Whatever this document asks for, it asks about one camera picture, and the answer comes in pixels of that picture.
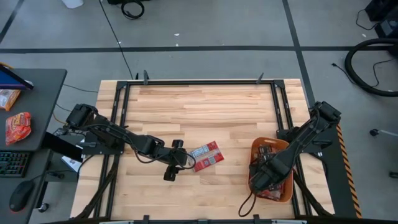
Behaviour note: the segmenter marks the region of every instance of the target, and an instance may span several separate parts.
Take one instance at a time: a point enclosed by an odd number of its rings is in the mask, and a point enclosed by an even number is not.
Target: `floor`
[[[398,130],[398,123],[391,122],[398,101],[365,93],[331,66],[343,66],[347,52],[339,47],[377,37],[355,24],[369,1],[152,0],[144,2],[146,12],[136,21],[125,19],[117,6],[103,5],[132,74],[145,69],[152,79],[257,78],[262,72],[264,78],[301,78],[309,102],[325,100],[342,112],[363,217],[398,220],[398,180],[388,178],[390,170],[398,170],[398,141],[368,133],[372,128]],[[0,61],[18,68],[65,68],[65,83],[87,90],[97,90],[104,79],[130,79],[98,1],[85,0],[72,10],[61,0],[0,0],[0,5]],[[358,22],[372,26],[364,12]],[[353,66],[373,83],[372,65],[389,58],[383,51],[359,52]],[[396,89],[395,60],[376,71],[380,89]],[[95,101],[94,93],[64,87],[58,103],[71,109]],[[55,114],[59,119],[68,115],[60,108]],[[58,127],[51,120],[49,131]],[[30,223],[66,220],[75,185],[49,185],[45,201],[51,207],[35,211]]]

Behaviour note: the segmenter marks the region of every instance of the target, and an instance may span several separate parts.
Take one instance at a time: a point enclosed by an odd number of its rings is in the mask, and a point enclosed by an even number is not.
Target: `wooden tabletop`
[[[96,107],[111,116],[117,81],[102,81]],[[287,98],[295,126],[309,119],[299,79],[285,80]],[[284,114],[282,97],[278,91]],[[123,93],[116,123],[119,124]],[[277,121],[268,85],[179,85],[133,86],[130,89],[126,125],[136,134],[150,134],[171,146],[183,139],[187,151],[216,141],[225,160],[199,172],[183,170],[175,182],[163,180],[167,165],[141,164],[129,146],[121,156],[113,220],[237,219],[239,206],[249,195],[247,187],[250,148],[258,137],[275,138]],[[305,180],[326,210],[333,206],[320,161],[302,154]],[[78,215],[98,188],[103,156],[94,156],[81,169],[71,217]],[[296,187],[300,211],[301,193]],[[103,198],[101,214],[106,207]],[[293,218],[292,202],[257,199],[253,214],[261,218]]]

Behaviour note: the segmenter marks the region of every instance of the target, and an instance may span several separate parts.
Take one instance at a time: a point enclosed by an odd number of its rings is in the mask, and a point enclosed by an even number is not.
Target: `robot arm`
[[[168,164],[168,168],[164,175],[164,180],[174,181],[175,175],[180,170],[191,169],[184,167],[187,163],[186,150],[182,148],[182,140],[174,140],[172,147],[165,147],[164,141],[150,135],[137,135],[123,127],[120,127],[109,121],[106,117],[98,114],[98,110],[94,106],[80,104],[76,105],[66,120],[67,124],[64,128],[72,131],[88,131],[97,136],[100,144],[104,144],[107,148],[118,150],[121,144],[128,144],[137,154],[151,159],[143,163],[153,161]]]
[[[326,102],[316,102],[310,112],[310,119],[299,128],[289,131],[292,140],[289,146],[267,159],[261,155],[255,164],[251,164],[250,188],[254,193],[270,189],[281,184],[295,165],[295,158],[324,130],[337,124],[340,112]]]

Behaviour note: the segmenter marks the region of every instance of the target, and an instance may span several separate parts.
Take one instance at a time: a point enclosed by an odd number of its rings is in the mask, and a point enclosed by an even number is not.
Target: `black cable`
[[[375,79],[376,79],[376,84],[375,84],[375,85],[372,85],[372,86],[361,86],[361,85],[358,85],[357,83],[355,83],[355,82],[351,79],[351,77],[347,74],[347,72],[344,71],[344,69],[342,69],[342,68],[341,68],[340,66],[338,66],[336,63],[332,63],[331,65],[334,66],[334,67],[336,67],[336,68],[338,68],[338,69],[340,69],[340,70],[347,76],[348,80],[349,80],[352,84],[354,84],[354,85],[356,85],[356,86],[358,86],[358,87],[361,87],[361,88],[373,88],[373,87],[377,87],[377,86],[380,84],[380,81],[379,81],[379,79],[378,79],[378,77],[377,77],[377,73],[376,73],[376,65],[379,65],[379,64],[381,64],[381,63],[390,62],[390,61],[392,61],[392,60],[393,60],[393,59],[384,60],[384,61],[376,62],[376,63],[373,64],[373,75],[374,75],[374,77],[375,77]]]
[[[33,177],[33,178],[30,179],[29,181],[32,181],[32,180],[34,180],[34,179],[36,179],[36,178],[38,178],[38,177],[41,177],[41,176],[43,176],[43,175],[45,175],[45,174],[47,174],[47,173],[49,173],[49,172],[55,172],[55,173],[57,173],[57,172],[75,172],[75,171],[74,171],[74,170],[48,170],[48,171],[45,171],[43,174],[39,174],[39,175]]]
[[[105,12],[104,6],[102,5],[101,0],[98,0],[98,2],[99,2],[99,4],[101,5],[102,11],[104,12],[104,15],[105,15],[105,18],[106,18],[106,20],[107,20],[107,22],[108,22],[108,24],[109,24],[109,26],[110,26],[110,28],[111,28],[111,30],[112,30],[112,33],[113,33],[113,35],[114,35],[114,38],[116,39],[116,42],[118,43],[120,52],[122,53],[122,56],[123,56],[123,59],[124,59],[124,63],[126,63],[127,69],[129,70],[129,73],[130,73],[130,77],[131,77],[131,79],[133,80],[134,78],[132,77],[132,73],[131,73],[130,66],[129,66],[129,64],[127,63],[126,57],[124,56],[123,49],[122,49],[122,47],[120,46],[120,41],[119,41],[118,37],[116,36],[116,34],[115,34],[114,30],[113,30],[112,24],[111,24],[111,22],[109,21],[108,16],[106,15],[106,12]]]
[[[84,137],[86,137],[86,135],[85,135],[84,133],[72,132],[71,134],[76,134],[76,135],[81,135],[81,136],[84,136]]]
[[[246,204],[246,202],[248,202],[248,200],[251,198],[252,195],[254,195],[254,200],[253,200],[253,203],[251,204],[250,209],[248,210],[248,212],[246,212],[245,214],[241,215],[241,210],[243,208],[243,205]],[[251,210],[253,210],[253,208],[254,208],[254,204],[256,204],[256,199],[257,199],[256,194],[254,194],[253,191],[251,191],[250,195],[247,197],[247,199],[239,207],[239,210],[238,210],[239,217],[245,217],[246,215],[249,215],[249,213],[251,213]]]
[[[354,81],[359,87],[361,87],[363,90],[365,90],[368,93],[375,94],[377,96],[386,96],[386,97],[398,97],[398,91],[384,91],[384,90],[378,90],[377,88],[373,88],[372,86],[368,85],[366,82],[362,80],[362,78],[355,72],[353,68],[353,57],[354,54],[362,49],[365,49],[366,47],[373,45],[373,44],[392,44],[392,45],[397,45],[398,44],[398,39],[394,38],[378,38],[378,39],[371,39],[371,40],[365,40],[362,43],[359,43],[355,45],[347,54],[345,61],[344,61],[344,66],[347,71],[347,74],[349,77]]]
[[[67,86],[67,87],[70,87],[70,88],[74,88],[74,89],[80,90],[80,91],[85,91],[85,92],[88,92],[88,93],[98,93],[98,91],[84,90],[84,89],[77,88],[77,87],[74,87],[74,86],[71,86],[71,85],[67,85],[67,84],[63,84],[63,85],[64,85],[64,86]]]
[[[160,158],[163,158],[163,157],[165,157],[165,156],[168,156],[168,154],[164,154],[164,155],[155,157],[155,158],[153,158],[153,159],[151,159],[151,160],[149,160],[149,161],[143,161],[143,160],[141,160],[141,159],[139,158],[136,147],[134,146],[134,148],[133,148],[133,146],[131,146],[131,145],[130,145],[130,147],[131,147],[131,149],[134,151],[134,153],[135,153],[136,158],[138,159],[138,161],[141,162],[141,163],[143,163],[143,164],[150,164],[151,162],[158,161]]]
[[[182,169],[193,169],[197,165],[197,160],[189,153],[186,153],[186,152],[182,152],[182,153],[184,153],[185,155],[187,155],[187,156],[189,156],[189,157],[191,157],[193,159],[193,165],[192,166],[184,167],[183,165],[181,165],[180,161],[178,161],[178,159],[175,157],[175,155],[173,155],[174,159],[177,161],[177,163],[179,164],[179,166]]]
[[[55,105],[58,106],[59,108],[63,109],[64,111],[72,112],[71,110],[65,109],[65,108],[63,108],[62,106],[58,105],[58,103],[56,103]]]
[[[87,157],[87,159],[85,159],[83,162],[81,162],[81,165],[79,167],[79,169],[77,170],[77,181],[79,181],[79,177],[80,177],[80,169],[81,167],[83,167],[83,165],[89,161],[94,155],[90,155],[89,157]]]
[[[366,28],[366,27],[363,27],[363,26],[359,25],[359,24],[358,24],[359,13],[362,12],[362,11],[365,11],[365,9],[359,10],[358,13],[357,13],[357,15],[356,15],[355,24],[356,24],[357,26],[359,26],[360,28],[362,28],[362,29],[364,29],[364,30],[373,30],[374,27],[376,27],[377,25],[380,24],[380,22],[377,22],[377,23],[375,23],[375,24],[374,24],[372,27],[370,27],[370,28]]]
[[[137,5],[139,5],[139,7],[141,7],[140,14],[135,16],[135,15],[131,14],[129,11],[125,11],[124,7],[129,3],[136,3]],[[135,20],[135,19],[140,18],[142,15],[144,15],[144,12],[145,12],[145,7],[140,0],[125,0],[124,2],[122,2],[122,5],[120,8],[122,10],[124,17],[126,19],[130,19],[130,20]]]

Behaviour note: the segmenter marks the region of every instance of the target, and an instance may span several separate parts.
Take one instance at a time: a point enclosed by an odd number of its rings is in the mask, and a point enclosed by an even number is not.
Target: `orange bowl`
[[[287,141],[283,141],[280,139],[273,139],[273,138],[257,138],[256,140],[253,141],[251,145],[251,154],[250,154],[250,164],[255,160],[256,155],[259,154],[259,147],[261,145],[266,145],[270,146],[272,149],[272,152],[278,152],[281,150],[284,150],[287,148],[289,143]],[[279,201],[272,200],[274,202],[288,202],[293,195],[293,172],[290,172],[289,176],[283,183],[284,186],[284,191],[280,195]],[[264,198],[261,196],[257,196],[258,198],[263,198],[266,200],[271,200],[269,198]]]

